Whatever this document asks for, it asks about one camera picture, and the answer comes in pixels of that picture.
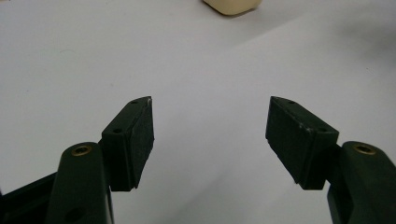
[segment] beige object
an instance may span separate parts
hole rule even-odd
[[[219,13],[232,16],[257,7],[262,0],[204,0]]]

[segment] white surface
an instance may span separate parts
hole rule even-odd
[[[117,223],[331,223],[264,138],[290,98],[396,161],[396,2],[265,0],[226,18],[199,0],[0,1],[0,187],[56,171],[130,100],[155,144]]]

